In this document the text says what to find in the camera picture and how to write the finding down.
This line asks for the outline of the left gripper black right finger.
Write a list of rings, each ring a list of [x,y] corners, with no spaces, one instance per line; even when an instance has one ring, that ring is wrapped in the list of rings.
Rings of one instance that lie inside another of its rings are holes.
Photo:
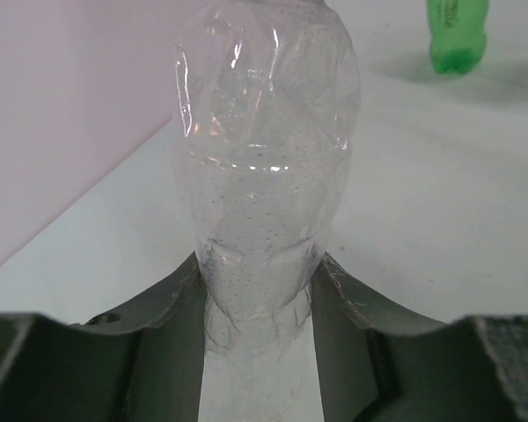
[[[325,256],[312,324],[327,421],[528,421],[528,316],[445,324]]]

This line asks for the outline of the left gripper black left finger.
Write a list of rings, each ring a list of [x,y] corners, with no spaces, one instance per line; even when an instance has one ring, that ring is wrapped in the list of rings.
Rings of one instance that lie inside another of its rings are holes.
[[[206,289],[195,256],[86,324],[0,313],[0,421],[195,421]]]

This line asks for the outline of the clear unlabelled plastic bottle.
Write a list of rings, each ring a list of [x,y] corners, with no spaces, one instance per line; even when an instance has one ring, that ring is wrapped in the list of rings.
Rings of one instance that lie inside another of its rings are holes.
[[[177,39],[175,83],[207,347],[234,391],[294,389],[293,343],[351,161],[352,41],[323,1],[218,1]]]

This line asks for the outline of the green plastic bottle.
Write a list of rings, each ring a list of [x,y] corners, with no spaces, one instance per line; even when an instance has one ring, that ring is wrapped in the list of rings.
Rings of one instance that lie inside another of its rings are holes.
[[[428,0],[429,57],[437,74],[466,74],[487,47],[488,0]]]

